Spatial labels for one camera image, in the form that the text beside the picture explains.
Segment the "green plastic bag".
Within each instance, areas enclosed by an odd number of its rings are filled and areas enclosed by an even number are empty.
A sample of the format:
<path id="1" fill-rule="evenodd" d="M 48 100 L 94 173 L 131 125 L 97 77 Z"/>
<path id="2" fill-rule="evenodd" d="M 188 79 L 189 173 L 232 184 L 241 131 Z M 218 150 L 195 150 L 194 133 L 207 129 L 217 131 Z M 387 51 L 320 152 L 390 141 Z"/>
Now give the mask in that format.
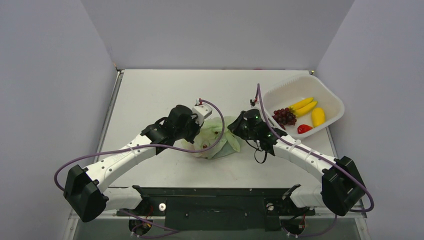
<path id="1" fill-rule="evenodd" d="M 207 151 L 191 154 L 196 158 L 207 160 L 239 153 L 242 148 L 242 140 L 228 130 L 228 125 L 235 120 L 236 118 L 233 116 L 225 116 L 224 121 L 220 117 L 207 119 L 199 134 L 194 138 L 194 143 L 183 139 L 181 146 L 186 150 L 199 151 L 216 144 Z"/>

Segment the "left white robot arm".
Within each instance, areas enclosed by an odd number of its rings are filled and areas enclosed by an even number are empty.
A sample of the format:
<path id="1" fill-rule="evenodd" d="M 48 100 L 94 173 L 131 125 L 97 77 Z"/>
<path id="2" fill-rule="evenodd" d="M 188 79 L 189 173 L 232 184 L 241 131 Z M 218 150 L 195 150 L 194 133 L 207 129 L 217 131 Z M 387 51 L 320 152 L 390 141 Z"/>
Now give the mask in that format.
<path id="1" fill-rule="evenodd" d="M 65 199 L 84 223 L 108 210 L 127 209 L 136 215 L 145 214 L 149 201 L 138 190 L 133 186 L 112 187 L 111 184 L 176 141 L 192 142 L 212 112 L 206 104 L 192 108 L 177 105 L 168 116 L 143 129 L 119 153 L 112 153 L 86 167 L 73 166 L 67 173 Z"/>

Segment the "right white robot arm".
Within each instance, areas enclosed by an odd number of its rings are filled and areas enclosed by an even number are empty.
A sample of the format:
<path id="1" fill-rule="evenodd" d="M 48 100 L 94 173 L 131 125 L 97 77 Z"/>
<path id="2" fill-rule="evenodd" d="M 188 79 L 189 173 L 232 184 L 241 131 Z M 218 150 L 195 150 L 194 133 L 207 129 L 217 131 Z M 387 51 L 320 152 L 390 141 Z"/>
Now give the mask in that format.
<path id="1" fill-rule="evenodd" d="M 353 160 L 317 152 L 269 124 L 261 118 L 259 109 L 252 108 L 241 111 L 227 128 L 242 140 L 257 143 L 266 153 L 297 165 L 320 182 L 316 187 L 292 187 L 283 195 L 283 209 L 289 214 L 306 207 L 326 207 L 338 216 L 351 212 L 365 195 L 364 182 Z"/>

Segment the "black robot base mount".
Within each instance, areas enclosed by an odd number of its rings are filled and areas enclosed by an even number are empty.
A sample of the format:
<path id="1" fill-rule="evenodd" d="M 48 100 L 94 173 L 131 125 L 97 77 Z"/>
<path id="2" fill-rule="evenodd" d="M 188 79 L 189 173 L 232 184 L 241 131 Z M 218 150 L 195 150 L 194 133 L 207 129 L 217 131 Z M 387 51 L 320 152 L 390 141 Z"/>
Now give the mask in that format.
<path id="1" fill-rule="evenodd" d="M 179 231 L 277 231 L 281 222 L 314 216 L 312 207 L 297 207 L 289 188 L 182 188 L 135 186 L 142 201 L 118 210 L 120 217 L 163 217 L 165 227 Z"/>

